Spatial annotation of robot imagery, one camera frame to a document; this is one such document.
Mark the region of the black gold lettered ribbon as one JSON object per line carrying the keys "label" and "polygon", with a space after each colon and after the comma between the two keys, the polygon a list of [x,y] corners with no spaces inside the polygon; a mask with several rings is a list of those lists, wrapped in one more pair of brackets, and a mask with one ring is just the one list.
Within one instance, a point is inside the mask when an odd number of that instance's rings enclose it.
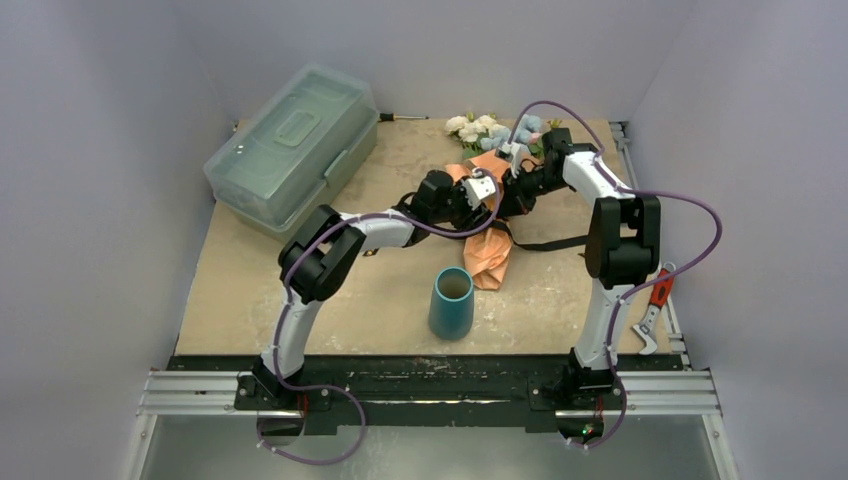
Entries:
{"label": "black gold lettered ribbon", "polygon": [[[414,192],[408,192],[408,193],[404,194],[399,199],[397,205],[395,205],[395,206],[405,206],[406,200],[409,197],[414,196],[414,195],[415,195]],[[564,238],[564,239],[559,239],[559,240],[553,240],[553,241],[544,242],[544,243],[520,243],[517,240],[515,240],[511,229],[509,228],[507,223],[505,223],[505,221],[495,220],[489,228],[496,229],[496,230],[499,230],[499,231],[506,233],[508,235],[509,239],[512,241],[513,245],[515,245],[515,246],[517,246],[521,249],[527,250],[527,251],[535,251],[535,252],[552,252],[552,251],[557,251],[557,250],[579,247],[579,246],[585,245],[586,242],[587,242],[587,239],[588,239],[587,235],[580,235],[580,236],[569,237],[569,238]],[[379,252],[379,248],[378,249],[372,249],[372,250],[366,250],[366,251],[364,251],[362,256],[363,257],[371,257],[371,256],[376,255],[378,252]]]}

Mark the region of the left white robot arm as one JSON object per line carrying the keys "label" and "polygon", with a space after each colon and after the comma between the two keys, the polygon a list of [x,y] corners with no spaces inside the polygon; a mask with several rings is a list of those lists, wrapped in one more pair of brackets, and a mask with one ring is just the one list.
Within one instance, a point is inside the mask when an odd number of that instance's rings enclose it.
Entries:
{"label": "left white robot arm", "polygon": [[278,257],[282,309],[266,349],[238,378],[234,407],[300,407],[310,387],[299,382],[305,347],[324,303],[368,252],[408,248],[430,235],[464,239],[484,231],[505,198],[491,171],[476,168],[455,180],[442,170],[426,174],[395,206],[375,213],[343,214],[319,206]]}

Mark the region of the orange flower bouquet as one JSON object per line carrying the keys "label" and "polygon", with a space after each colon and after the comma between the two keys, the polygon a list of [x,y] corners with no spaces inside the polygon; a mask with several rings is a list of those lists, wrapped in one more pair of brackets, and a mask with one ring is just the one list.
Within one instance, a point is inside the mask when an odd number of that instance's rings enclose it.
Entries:
{"label": "orange flower bouquet", "polygon": [[[496,149],[509,139],[520,145],[521,158],[536,166],[539,162],[532,158],[531,147],[540,141],[542,131],[543,120],[535,115],[523,115],[516,131],[490,115],[452,117],[445,124],[445,132],[471,156],[458,164],[446,165],[444,170],[454,180],[469,176],[476,168],[500,178],[510,171],[511,165],[508,160],[496,156]],[[497,290],[502,286],[512,247],[508,234],[495,227],[465,240],[464,268],[471,274],[476,288]]]}

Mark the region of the translucent plastic storage box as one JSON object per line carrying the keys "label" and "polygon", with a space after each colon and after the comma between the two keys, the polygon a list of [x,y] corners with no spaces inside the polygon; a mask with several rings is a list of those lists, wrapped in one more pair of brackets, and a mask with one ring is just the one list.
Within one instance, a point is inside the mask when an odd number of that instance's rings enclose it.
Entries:
{"label": "translucent plastic storage box", "polygon": [[370,85],[308,64],[206,162],[217,202],[285,236],[330,203],[376,146]]}

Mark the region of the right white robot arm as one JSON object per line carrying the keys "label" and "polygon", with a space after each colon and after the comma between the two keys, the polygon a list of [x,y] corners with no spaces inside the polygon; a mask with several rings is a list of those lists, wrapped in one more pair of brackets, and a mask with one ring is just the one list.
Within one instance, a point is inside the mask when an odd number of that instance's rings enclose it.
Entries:
{"label": "right white robot arm", "polygon": [[629,192],[590,143],[571,141],[566,128],[541,137],[544,161],[526,169],[519,150],[503,145],[496,155],[510,163],[502,175],[498,215],[528,214],[539,196],[568,188],[591,207],[584,260],[592,279],[586,320],[559,380],[542,391],[549,398],[584,407],[617,385],[618,345],[634,288],[646,282],[660,260],[661,203]]}

